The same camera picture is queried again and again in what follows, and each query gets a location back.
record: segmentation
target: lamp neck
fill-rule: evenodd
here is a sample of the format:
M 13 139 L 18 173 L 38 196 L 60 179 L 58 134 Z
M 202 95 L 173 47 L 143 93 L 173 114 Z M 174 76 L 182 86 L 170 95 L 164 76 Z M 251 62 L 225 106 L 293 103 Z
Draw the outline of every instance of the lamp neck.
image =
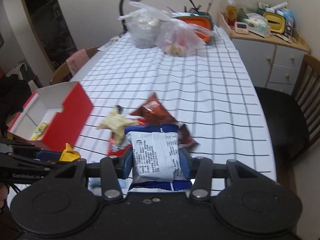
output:
M 124 15 L 123 14 L 123 2 L 124 2 L 124 0 L 120 0 L 120 3 L 119 3 L 119 14 L 120 14 L 120 16 Z M 123 20 L 121 20 L 121 22 L 122 22 L 122 26 L 123 26 L 123 33 L 125 34 L 128 31 L 127 26 L 125 25 L 125 20 L 123 19 Z

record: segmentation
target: hand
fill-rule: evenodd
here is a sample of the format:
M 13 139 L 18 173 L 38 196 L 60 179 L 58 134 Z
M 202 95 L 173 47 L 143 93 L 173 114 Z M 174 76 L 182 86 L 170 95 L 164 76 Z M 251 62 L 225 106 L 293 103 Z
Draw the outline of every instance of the hand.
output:
M 8 195 L 7 187 L 3 183 L 0 183 L 0 208 L 3 208 L 4 200 L 7 198 L 7 195 Z

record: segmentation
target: plastic bottle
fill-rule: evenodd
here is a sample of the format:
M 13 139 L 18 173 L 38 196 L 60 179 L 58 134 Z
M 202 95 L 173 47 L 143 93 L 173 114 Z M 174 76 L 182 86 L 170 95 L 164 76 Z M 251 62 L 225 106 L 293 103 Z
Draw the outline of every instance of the plastic bottle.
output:
M 229 26 L 234 27 L 237 20 L 237 7 L 236 2 L 233 0 L 227 0 L 226 6 L 226 21 Z

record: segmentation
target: pink cloth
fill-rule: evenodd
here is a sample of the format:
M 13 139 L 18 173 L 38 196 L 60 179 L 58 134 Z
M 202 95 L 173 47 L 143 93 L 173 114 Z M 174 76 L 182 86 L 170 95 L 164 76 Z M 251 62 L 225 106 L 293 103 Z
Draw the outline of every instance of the pink cloth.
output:
M 89 57 L 85 52 L 85 49 L 81 49 L 74 54 L 72 54 L 69 58 L 67 58 L 66 62 L 68 64 L 69 70 L 71 74 L 74 76 L 83 66 L 89 61 Z

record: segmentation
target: white tablecloth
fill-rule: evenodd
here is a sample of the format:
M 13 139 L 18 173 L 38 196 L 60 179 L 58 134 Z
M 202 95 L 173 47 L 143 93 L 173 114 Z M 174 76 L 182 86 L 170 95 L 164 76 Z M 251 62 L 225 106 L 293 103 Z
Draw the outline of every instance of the white tablecloth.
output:
M 209 45 L 189 57 L 173 57 L 158 47 L 137 49 L 128 33 L 115 42 L 81 81 L 94 104 L 75 145 L 82 157 L 88 163 L 105 157 L 110 130 L 96 126 L 114 105 L 123 106 L 123 115 L 131 117 L 127 114 L 154 91 L 199 143 L 193 156 L 215 163 L 237 159 L 276 180 L 268 127 L 255 89 L 231 40 L 222 29 L 215 30 Z M 216 195 L 224 189 L 224 180 L 212 181 L 211 195 Z

